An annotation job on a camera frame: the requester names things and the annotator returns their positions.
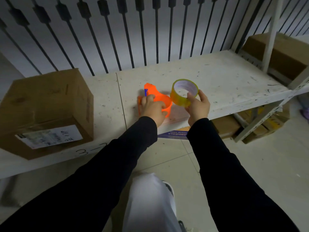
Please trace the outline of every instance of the black jacket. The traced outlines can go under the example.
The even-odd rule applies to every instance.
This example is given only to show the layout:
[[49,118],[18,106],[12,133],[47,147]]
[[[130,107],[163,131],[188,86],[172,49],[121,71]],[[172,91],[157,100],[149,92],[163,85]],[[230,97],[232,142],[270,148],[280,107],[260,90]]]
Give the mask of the black jacket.
[[[219,231],[299,231],[230,153],[208,119],[195,122],[187,137]],[[155,122],[141,117],[73,175],[21,207],[0,231],[101,232],[138,158],[156,141]]]

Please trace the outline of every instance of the tile floor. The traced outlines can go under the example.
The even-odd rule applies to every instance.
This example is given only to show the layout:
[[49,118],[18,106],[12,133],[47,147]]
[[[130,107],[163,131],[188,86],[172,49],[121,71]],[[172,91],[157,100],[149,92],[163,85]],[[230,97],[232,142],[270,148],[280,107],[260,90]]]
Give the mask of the tile floor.
[[[299,114],[299,108],[294,100],[292,118],[270,136],[246,145],[230,139],[224,142],[299,229],[309,231],[309,124]],[[84,156],[18,175],[12,197],[25,204],[71,175],[92,157]],[[199,176],[199,165],[187,140],[158,139],[141,155],[133,175],[140,171],[155,172],[160,179],[172,184],[177,217],[188,229],[217,231]],[[129,183],[112,212],[113,231],[121,231]]]

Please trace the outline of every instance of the yellow tape roll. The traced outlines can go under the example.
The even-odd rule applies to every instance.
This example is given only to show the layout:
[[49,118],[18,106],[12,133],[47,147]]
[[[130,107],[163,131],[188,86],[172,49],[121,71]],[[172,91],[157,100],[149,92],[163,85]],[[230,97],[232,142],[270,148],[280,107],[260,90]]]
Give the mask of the yellow tape roll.
[[187,98],[180,96],[175,89],[185,89],[193,94],[194,97],[198,94],[198,87],[194,82],[187,79],[179,79],[175,81],[172,86],[170,97],[173,103],[181,107],[188,107],[190,105],[190,101]]

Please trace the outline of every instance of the person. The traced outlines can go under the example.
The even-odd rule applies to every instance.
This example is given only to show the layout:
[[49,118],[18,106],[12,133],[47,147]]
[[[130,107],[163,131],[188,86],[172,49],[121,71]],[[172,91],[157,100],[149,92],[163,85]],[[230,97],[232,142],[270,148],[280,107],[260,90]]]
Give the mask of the person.
[[[210,103],[188,93],[187,138],[200,165],[211,215],[218,231],[299,231],[285,212],[230,153],[207,116]],[[0,231],[102,231],[140,155],[157,141],[166,113],[154,96],[142,99],[142,116],[87,164],[25,204]],[[123,231],[181,231],[170,189],[154,174],[133,181]]]

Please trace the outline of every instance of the pant leg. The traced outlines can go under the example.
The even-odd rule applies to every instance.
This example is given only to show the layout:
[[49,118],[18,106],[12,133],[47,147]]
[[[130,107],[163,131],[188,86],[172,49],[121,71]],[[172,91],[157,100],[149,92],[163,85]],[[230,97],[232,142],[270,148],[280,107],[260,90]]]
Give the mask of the pant leg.
[[122,231],[181,232],[172,205],[174,197],[154,173],[134,178]]

